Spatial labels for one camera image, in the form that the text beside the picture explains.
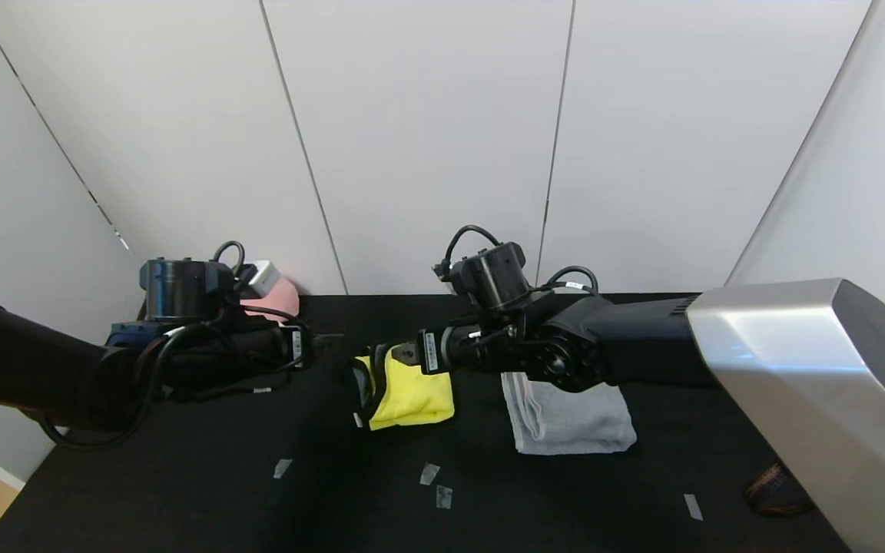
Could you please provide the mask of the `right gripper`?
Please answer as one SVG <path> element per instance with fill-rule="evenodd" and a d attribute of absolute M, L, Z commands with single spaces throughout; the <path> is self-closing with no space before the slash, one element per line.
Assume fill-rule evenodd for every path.
<path fill-rule="evenodd" d="M 422 329 L 414 343 L 373 344 L 369 357 L 375 362 L 390 359 L 405 366 L 421 366 L 423 374 L 438 375 L 478 368 L 481 353 L 477 342 L 480 326 L 446 326 Z"/>

